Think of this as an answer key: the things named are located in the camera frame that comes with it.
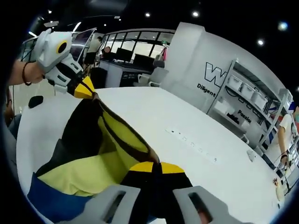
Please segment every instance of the person's hand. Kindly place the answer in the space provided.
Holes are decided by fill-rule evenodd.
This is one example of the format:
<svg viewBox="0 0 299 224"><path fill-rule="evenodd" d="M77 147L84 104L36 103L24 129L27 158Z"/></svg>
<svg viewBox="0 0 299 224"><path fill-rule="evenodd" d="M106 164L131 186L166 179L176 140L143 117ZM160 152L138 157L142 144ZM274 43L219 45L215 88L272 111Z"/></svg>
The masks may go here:
<svg viewBox="0 0 299 224"><path fill-rule="evenodd" d="M280 159L280 161L281 161L281 163L284 164L285 166L287 165L287 163L288 163L288 156L287 156L287 153L283 153L283 154L281 155L281 159Z"/></svg>
<svg viewBox="0 0 299 224"><path fill-rule="evenodd" d="M6 104L6 108L4 111L4 119L6 125L9 125L13 118L14 118L14 111L12 108L12 101L9 100L8 103Z"/></svg>
<svg viewBox="0 0 299 224"><path fill-rule="evenodd" d="M25 68L25 78L27 82L39 83L43 79L43 70L37 62L27 64Z"/></svg>

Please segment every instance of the black cloth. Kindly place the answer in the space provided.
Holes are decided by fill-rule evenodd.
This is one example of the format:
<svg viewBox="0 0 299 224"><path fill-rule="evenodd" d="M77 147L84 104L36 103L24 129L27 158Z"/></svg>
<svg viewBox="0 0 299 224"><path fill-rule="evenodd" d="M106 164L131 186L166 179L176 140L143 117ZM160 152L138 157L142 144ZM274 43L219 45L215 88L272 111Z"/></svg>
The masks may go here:
<svg viewBox="0 0 299 224"><path fill-rule="evenodd" d="M95 56L97 55L97 52L90 52L86 54L84 64L93 64L95 60Z"/></svg>

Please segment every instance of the desk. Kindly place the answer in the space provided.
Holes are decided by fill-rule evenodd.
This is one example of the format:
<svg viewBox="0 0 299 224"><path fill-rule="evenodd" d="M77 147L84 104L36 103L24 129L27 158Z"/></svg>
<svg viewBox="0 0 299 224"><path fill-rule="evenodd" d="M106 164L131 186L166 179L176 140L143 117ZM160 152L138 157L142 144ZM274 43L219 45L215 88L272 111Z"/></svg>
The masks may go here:
<svg viewBox="0 0 299 224"><path fill-rule="evenodd" d="M106 88L110 87L124 87L124 86L133 86L133 82L138 82L137 74L151 74L152 71L144 70L142 68L138 68L133 64L122 64L116 62L108 62L105 60L101 60L100 68L105 69L107 71L107 78L106 78ZM135 74L134 78L131 78L131 81L126 82L124 73L132 73Z"/></svg>
<svg viewBox="0 0 299 224"><path fill-rule="evenodd" d="M251 162L246 153L250 147L217 121L160 88L108 88L97 92L107 106L149 143L161 161L183 168L194 186L204 187L225 202L235 218L265 224L278 212L272 183L278 176L259 156ZM63 95L46 98L41 105L23 110L17 167L25 195L29 192L32 172L50 159L79 102ZM196 140L205 152L217 157L217 164L169 130L179 130L188 139ZM157 219L153 223L165 221Z"/></svg>

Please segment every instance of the metal shelf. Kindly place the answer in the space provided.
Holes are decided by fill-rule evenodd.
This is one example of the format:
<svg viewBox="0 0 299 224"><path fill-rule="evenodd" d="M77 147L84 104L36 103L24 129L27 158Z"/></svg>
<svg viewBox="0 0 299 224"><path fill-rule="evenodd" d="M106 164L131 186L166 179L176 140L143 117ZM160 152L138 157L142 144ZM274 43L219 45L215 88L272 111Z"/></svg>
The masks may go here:
<svg viewBox="0 0 299 224"><path fill-rule="evenodd" d="M282 103L282 99L274 93L271 89L269 89L263 81L261 81L257 76L255 76L251 71L246 69L243 65L241 65L238 61L235 62L233 70L245 76L249 81L251 81L254 85L257 86L259 90L265 93L272 100L278 101Z"/></svg>
<svg viewBox="0 0 299 224"><path fill-rule="evenodd" d="M233 88L231 88L229 85L226 85L225 88L230 89L232 92L238 94L240 97L242 97L247 103L249 103L250 105L252 105L254 107L254 110L256 110L257 112L259 112L266 121L268 121L270 124L273 123L273 120L271 118L269 118L260 108L258 108L251 99L246 98L240 91L234 90Z"/></svg>
<svg viewBox="0 0 299 224"><path fill-rule="evenodd" d="M243 78L245 78L247 80L245 82L251 83L251 85L255 86L257 89L260 90L260 92L262 92L264 95L266 95L266 97L269 99L269 101L265 106L265 110L261 110L259 107L257 107L251 99L246 98L240 91L232 89L230 86L228 86L229 78L233 75L233 73L236 73L236 72L240 76L242 76ZM214 108L216 102L219 101L219 99L224 96L224 91L232 91L233 93L238 95L240 98L242 98L244 101L246 101L246 103L248 105L251 105L255 114L260 118L260 122L258 122L259 125L261 125L262 122L265 122L267 124L267 130L264 130L262 128L264 130L264 135L263 135L262 139L260 139L260 141L256 147L256 148L259 148L259 151L265 152L266 150L263 147L263 143L269 138L269 135L272 132L274 132L274 131L278 132L276 123L278 121L279 116L281 114L286 115L287 113L289 113L288 108L285 108L285 102L287 100L287 95L285 95L283 98L281 98L277 93L275 93L267 85L265 85L265 83L262 80L260 80L259 77L254 75L251 71L249 71L247 68L245 68L237 60L232 61L231 65L229 67L228 73L223 81L223 84L222 84L217 96L215 97L211 107L209 108L207 114L209 114L210 110L212 110L212 108ZM274 103L276 105L276 107L278 108L277 111L275 112L275 114L273 114L275 116L274 118L270 118L267 116L267 112L272 103ZM225 115L223 115L223 117L226 120L230 121L230 123L232 123L234 126L236 126L238 128L238 130L241 130L241 128L236 123L234 123L233 120L229 119Z"/></svg>
<svg viewBox="0 0 299 224"><path fill-rule="evenodd" d="M216 110L215 108L214 108L214 111L215 111L217 114L221 115L223 118L225 118L228 122L230 122L231 124L233 124L236 128L239 129L239 131L241 131L242 133L246 133L246 131L245 131L244 129L242 129L241 126L240 126L239 124L235 123L235 122L234 122L231 118L229 118L227 115L221 113L220 111Z"/></svg>
<svg viewBox="0 0 299 224"><path fill-rule="evenodd" d="M298 142L299 142L299 136L296 138L296 140L294 141L293 145L291 146L291 148L290 148L290 153L292 153L293 150L295 150L295 148L296 148Z"/></svg>

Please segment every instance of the black wristband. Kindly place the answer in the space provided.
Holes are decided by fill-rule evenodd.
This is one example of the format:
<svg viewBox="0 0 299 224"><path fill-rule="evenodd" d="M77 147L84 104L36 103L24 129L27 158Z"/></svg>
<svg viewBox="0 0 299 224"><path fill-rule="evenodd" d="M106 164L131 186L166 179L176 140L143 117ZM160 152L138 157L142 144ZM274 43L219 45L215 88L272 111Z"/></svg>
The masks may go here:
<svg viewBox="0 0 299 224"><path fill-rule="evenodd" d="M283 158L288 157L287 155L282 155L280 160L282 160Z"/></svg>
<svg viewBox="0 0 299 224"><path fill-rule="evenodd" d="M27 66L27 64L29 64L30 62L26 62L25 65L24 65L24 68L23 68L23 72L22 72L22 79L23 79L23 82L25 83L26 86L29 86L31 85L32 83L29 83L26 81L26 78L25 78L25 68Z"/></svg>

